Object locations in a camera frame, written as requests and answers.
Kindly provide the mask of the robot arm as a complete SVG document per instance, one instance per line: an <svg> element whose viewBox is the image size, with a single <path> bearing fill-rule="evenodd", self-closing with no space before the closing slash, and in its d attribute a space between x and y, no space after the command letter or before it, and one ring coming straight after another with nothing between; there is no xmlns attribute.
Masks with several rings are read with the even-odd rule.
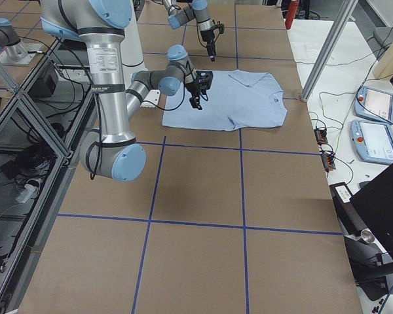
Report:
<svg viewBox="0 0 393 314"><path fill-rule="evenodd" d="M195 21L198 28L198 41L206 49L211 61L217 56L215 43L224 33L225 26L220 21L211 19L208 2L203 0L191 1L186 7L181 8L177 1L163 0L162 5L168 13L168 22L172 29L184 26Z"/></svg>
<svg viewBox="0 0 393 314"><path fill-rule="evenodd" d="M145 167L146 153L130 130L130 117L151 90L174 96L184 87L190 103L200 109L200 97L210 89L212 72L197 71L180 44L168 50L161 71L138 71L130 86L124 82L121 43L134 17L129 1L41 1L43 30L59 39L86 44L91 91L99 127L89 131L81 145L81 163L91 177L135 180Z"/></svg>

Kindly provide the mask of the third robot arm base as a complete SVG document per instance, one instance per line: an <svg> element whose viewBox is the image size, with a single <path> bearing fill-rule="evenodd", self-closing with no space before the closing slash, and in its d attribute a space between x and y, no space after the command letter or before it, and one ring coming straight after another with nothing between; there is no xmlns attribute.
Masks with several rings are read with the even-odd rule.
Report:
<svg viewBox="0 0 393 314"><path fill-rule="evenodd" d="M11 22L0 18L0 62L4 65L26 66L29 65L34 54L28 52L31 44L21 40Z"/></svg>

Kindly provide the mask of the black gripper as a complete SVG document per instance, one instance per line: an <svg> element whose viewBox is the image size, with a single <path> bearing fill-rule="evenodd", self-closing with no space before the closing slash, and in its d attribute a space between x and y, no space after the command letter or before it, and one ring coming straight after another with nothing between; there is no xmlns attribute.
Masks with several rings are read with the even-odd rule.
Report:
<svg viewBox="0 0 393 314"><path fill-rule="evenodd" d="M192 106L192 108L196 108L198 110L202 110L202 106L200 104L200 99L199 99L199 95L206 95L206 91L205 92L201 92L199 89L199 86L197 84L197 78L192 81L192 82L188 82L185 84L185 87L187 89L188 92L191 93L191 97L189 99L189 102Z"/></svg>
<svg viewBox="0 0 393 314"><path fill-rule="evenodd" d="M206 44L206 50L210 57L210 61L215 61L215 33L212 29L201 31L202 41Z"/></svg>

